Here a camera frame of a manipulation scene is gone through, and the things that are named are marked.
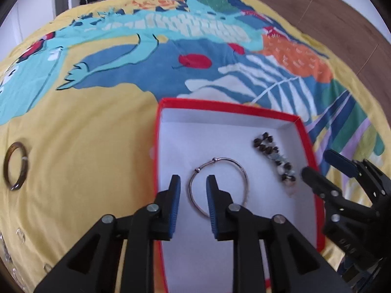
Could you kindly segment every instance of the silver ring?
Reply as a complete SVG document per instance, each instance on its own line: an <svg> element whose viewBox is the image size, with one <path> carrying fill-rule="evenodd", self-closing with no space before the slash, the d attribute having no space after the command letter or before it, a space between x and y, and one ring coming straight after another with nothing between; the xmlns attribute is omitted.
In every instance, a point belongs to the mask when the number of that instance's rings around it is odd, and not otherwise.
<svg viewBox="0 0 391 293"><path fill-rule="evenodd" d="M190 202L191 204L193 205L193 207L202 215L204 216L205 218L209 218L209 215L202 210L201 207L199 207L196 203L196 201L194 200L194 197L193 197L193 192L192 192L192 183L193 183L193 180L194 180L194 177L196 177L196 175L206 166L208 165L211 165L211 164L215 164L216 162L218 161L228 161L228 162L231 162L231 163L234 163L237 167L239 167L240 171L242 172L243 174L243 177L244 177L244 191L243 191L243 201L241 203L241 205L243 207L246 206L247 204L247 197L248 197L248 191L249 191L249 187L248 187L248 177L247 177L247 173L246 171L244 170L244 168L238 163L236 162L235 160L231 159L231 158L228 158L228 157L214 157L211 161L208 161L204 164L202 164L200 167L197 167L195 170L194 170L194 173L193 175L190 177L190 180L189 180L189 184L187 186L187 194L188 194L188 197L190 199Z"/></svg>

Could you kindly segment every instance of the red and white box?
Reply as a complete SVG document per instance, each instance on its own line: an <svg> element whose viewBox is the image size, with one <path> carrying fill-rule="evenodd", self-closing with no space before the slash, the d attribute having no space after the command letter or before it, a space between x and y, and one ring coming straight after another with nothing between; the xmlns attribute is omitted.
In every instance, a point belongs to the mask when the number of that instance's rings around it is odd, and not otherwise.
<svg viewBox="0 0 391 293"><path fill-rule="evenodd" d="M280 153L296 171L293 195L288 195L276 165L253 147L253 140L264 132L273 136ZM161 243L168 292L232 291L233 242L214 239L210 220L194 210L186 192L194 169L214 157L232 158L246 170L250 189L247 209L267 218L284 215L319 252L323 250L323 201L300 177L303 167L317 166L298 116L224 102L163 99L156 120L156 191L167 189L173 174L181 177L176 230L171 241ZM242 202L241 172L229 162L218 162L204 168L192 184L194 198L204 211L209 212L206 178L211 174L216 176L219 189L229 192L235 203ZM262 244L261 249L268 278Z"/></svg>

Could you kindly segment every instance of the wooden floor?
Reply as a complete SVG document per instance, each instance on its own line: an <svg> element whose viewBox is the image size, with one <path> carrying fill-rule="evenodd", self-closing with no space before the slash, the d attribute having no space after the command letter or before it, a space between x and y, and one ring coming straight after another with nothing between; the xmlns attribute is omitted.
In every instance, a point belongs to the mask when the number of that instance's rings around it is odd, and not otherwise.
<svg viewBox="0 0 391 293"><path fill-rule="evenodd" d="M357 74L391 124L391 45L342 0L260 0L326 45Z"/></svg>

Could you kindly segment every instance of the yellow fabric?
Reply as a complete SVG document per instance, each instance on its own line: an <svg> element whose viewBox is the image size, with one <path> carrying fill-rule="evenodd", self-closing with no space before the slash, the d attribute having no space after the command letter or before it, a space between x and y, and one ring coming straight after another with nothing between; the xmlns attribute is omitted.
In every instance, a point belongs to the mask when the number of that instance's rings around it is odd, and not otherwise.
<svg viewBox="0 0 391 293"><path fill-rule="evenodd" d="M139 7L129 1L107 0L64 12L16 47L0 63L0 74L41 36L89 12L111 7L129 12ZM146 0L135 1L143 4ZM390 127L379 103L345 63L267 5L257 0L242 1L276 19L296 38L326 53L336 79L359 102L384 145L391 147ZM75 62L93 52L124 43L136 44L137 38L121 37L74 46L53 89L63 84ZM28 179L20 191L10 192L3 179L0 180L0 230L29 292L45 276L44 264L54 266L103 214L127 216L154 199L151 149L156 108L157 102L151 93L129 83L119 84L110 91L102 87L83 91L68 89L61 95L49 91L25 115L0 126L0 155L5 155L15 141L22 141L29 154ZM390 160L386 149L380 168L388 176L391 175ZM17 160L12 162L11 176L15 179ZM328 178L338 183L341 181L338 175L330 171ZM350 198L369 205L357 184L349 183L348 192ZM20 244L17 228L26 234L24 244ZM342 258L341 251L330 242L323 253L334 267ZM164 292L160 270L155 275L156 292Z"/></svg>

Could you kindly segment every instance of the bed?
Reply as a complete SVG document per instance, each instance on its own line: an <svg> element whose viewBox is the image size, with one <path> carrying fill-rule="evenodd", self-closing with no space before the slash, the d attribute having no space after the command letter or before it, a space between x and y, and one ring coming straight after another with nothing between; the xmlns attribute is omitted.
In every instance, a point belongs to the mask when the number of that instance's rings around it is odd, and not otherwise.
<svg viewBox="0 0 391 293"><path fill-rule="evenodd" d="M299 115L321 173L358 203L370 205L356 181L323 160L326 149L391 175L391 132L379 103L329 49L258 0L79 6L15 48L0 63L0 81L1 154L20 141L29 159L19 191L1 180L0 231L12 261L1 257L26 292L99 217L153 201L162 98ZM10 161L14 181L18 162ZM328 242L322 254L335 268L343 257ZM155 288L166 290L158 262Z"/></svg>

